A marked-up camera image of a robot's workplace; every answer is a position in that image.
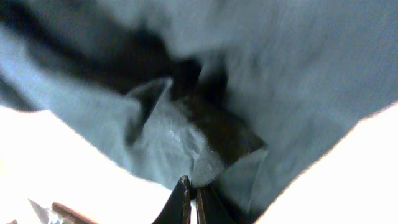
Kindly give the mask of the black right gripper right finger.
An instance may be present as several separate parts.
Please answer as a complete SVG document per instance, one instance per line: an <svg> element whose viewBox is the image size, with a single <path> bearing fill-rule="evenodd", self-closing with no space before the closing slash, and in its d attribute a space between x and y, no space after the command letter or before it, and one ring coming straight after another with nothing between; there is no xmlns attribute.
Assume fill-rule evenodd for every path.
<svg viewBox="0 0 398 224"><path fill-rule="evenodd" d="M235 224L211 187L197 189L196 204L198 224Z"/></svg>

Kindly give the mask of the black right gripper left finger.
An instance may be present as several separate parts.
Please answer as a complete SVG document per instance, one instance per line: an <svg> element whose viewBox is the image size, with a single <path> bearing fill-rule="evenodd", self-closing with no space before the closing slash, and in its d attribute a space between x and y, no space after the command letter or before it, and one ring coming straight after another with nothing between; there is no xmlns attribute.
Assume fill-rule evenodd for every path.
<svg viewBox="0 0 398 224"><path fill-rule="evenodd" d="M152 222L153 224L190 224L191 188L188 176L177 181L163 209Z"/></svg>

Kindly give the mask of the black shorts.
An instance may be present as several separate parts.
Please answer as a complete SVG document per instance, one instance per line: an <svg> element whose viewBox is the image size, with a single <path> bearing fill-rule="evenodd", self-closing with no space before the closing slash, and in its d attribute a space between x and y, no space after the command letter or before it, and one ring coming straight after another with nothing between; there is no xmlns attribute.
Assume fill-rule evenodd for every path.
<svg viewBox="0 0 398 224"><path fill-rule="evenodd" d="M257 219L397 101L396 1L2 1L1 104Z"/></svg>

